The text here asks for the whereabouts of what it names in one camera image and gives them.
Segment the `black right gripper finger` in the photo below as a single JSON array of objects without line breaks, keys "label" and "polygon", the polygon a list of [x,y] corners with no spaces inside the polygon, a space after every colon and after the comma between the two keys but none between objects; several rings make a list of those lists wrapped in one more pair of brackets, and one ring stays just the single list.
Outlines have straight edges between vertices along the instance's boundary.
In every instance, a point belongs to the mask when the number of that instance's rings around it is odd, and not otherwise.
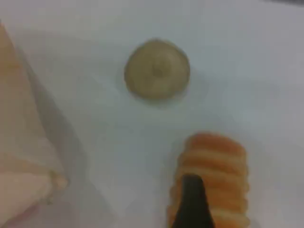
[{"label": "black right gripper finger", "polygon": [[182,177],[181,201],[173,228],[213,228],[214,221],[202,178],[196,174]]}]

